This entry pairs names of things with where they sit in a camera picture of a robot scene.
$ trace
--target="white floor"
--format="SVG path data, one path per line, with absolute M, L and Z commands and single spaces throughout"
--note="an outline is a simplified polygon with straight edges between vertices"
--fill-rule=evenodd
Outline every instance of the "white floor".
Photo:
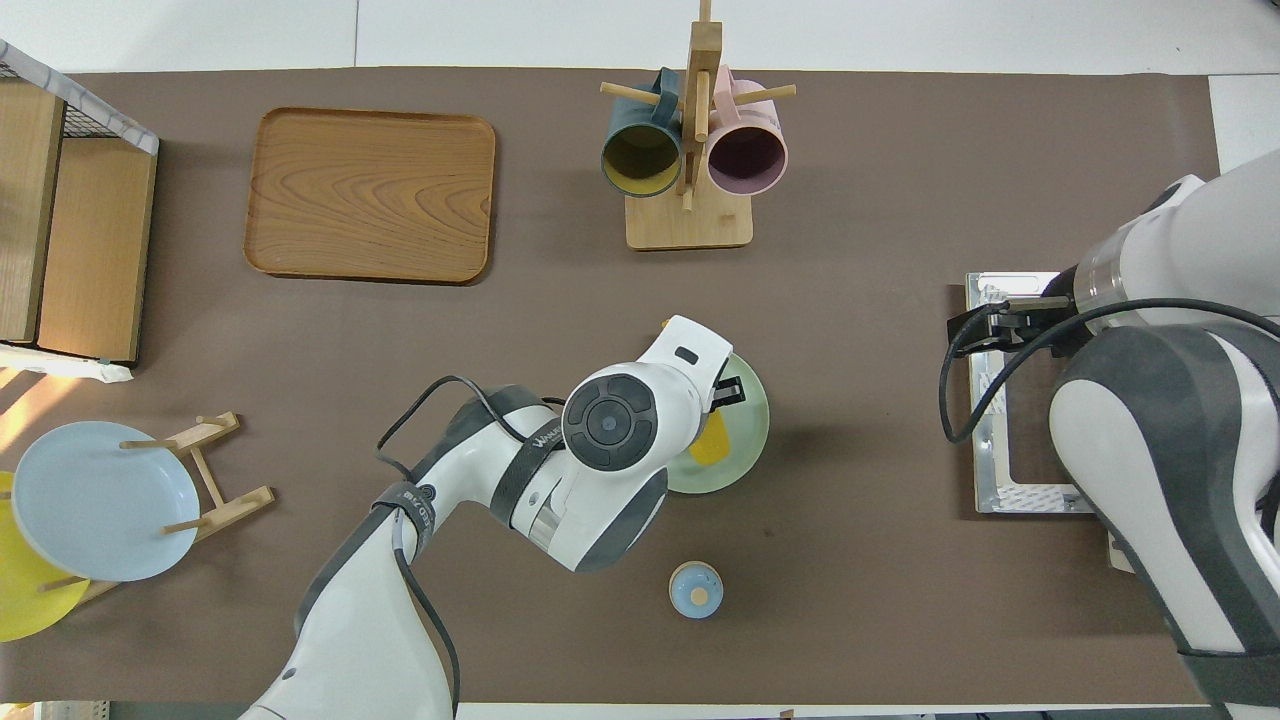
M 696 0 L 3 0 L 0 38 L 63 72 L 678 68 L 696 8 Z M 716 0 L 713 15 L 724 22 L 726 61 L 742 68 L 1213 76 L 1222 170 L 1280 149 L 1280 9 L 1267 0 Z M 460 716 L 760 717 L 787 707 L 465 703 Z

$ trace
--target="blue mug handle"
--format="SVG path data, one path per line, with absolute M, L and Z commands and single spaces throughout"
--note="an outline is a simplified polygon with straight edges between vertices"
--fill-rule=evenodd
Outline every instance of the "blue mug handle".
M 658 70 L 658 79 L 654 81 L 652 92 L 658 95 L 658 104 L 653 108 L 653 122 L 658 126 L 671 123 L 671 117 L 676 114 L 676 105 L 680 104 L 680 76 L 671 68 Z

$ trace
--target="brown table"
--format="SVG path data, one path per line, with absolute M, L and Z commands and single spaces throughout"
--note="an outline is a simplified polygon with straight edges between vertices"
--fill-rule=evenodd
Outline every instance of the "brown table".
M 279 502 L 173 570 L 0 646 L 0 698 L 250 701 L 311 575 L 394 480 L 371 447 L 438 375 L 564 393 L 687 314 L 769 391 L 773 433 L 724 492 L 673 497 L 582 577 L 462 509 L 416 571 L 468 701 L 1194 702 L 1158 615 L 1088 518 L 984 518 L 941 437 L 943 322 L 968 270 L 1066 268 L 1184 173 L 1217 173 L 1204 78 L 750 73 L 786 178 L 741 250 L 636 254 L 598 154 L 617 70 L 347 69 L 79 78 L 164 143 L 132 383 L 0 389 L 0 466 L 41 433 L 155 434 L 241 413 L 210 454 Z M 241 252 L 259 118 L 282 105 L 474 113 L 499 138 L 493 264 L 471 287 L 280 279 Z M 434 442 L 449 391 L 407 428 Z M 666 583 L 701 559 L 714 619 Z

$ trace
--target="pink mug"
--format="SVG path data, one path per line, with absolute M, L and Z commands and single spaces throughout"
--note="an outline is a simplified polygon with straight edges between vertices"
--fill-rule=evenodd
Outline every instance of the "pink mug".
M 755 90 L 764 86 L 733 79 L 728 65 L 719 67 L 708 123 L 707 170 L 716 187 L 730 195 L 759 195 L 787 169 L 787 145 L 773 100 L 733 104 L 735 95 Z

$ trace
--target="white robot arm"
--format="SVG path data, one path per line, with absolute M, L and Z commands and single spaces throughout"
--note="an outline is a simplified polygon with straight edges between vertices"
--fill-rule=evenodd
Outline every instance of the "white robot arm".
M 1178 181 L 1044 300 L 952 319 L 945 372 L 1023 348 L 959 434 L 940 388 L 956 441 L 1030 352 L 1074 354 L 1050 406 L 1059 457 L 1236 720 L 1280 720 L 1277 190 L 1280 151 Z
M 393 462 L 406 480 L 312 582 L 293 655 L 242 719 L 449 717 L 444 667 L 413 596 L 438 618 L 408 562 L 460 502 L 472 501 L 570 570 L 612 565 L 660 507 L 664 468 L 701 432 L 731 352 L 677 315 L 639 360 L 579 384 L 563 416 L 520 386 L 477 392 L 413 468 Z

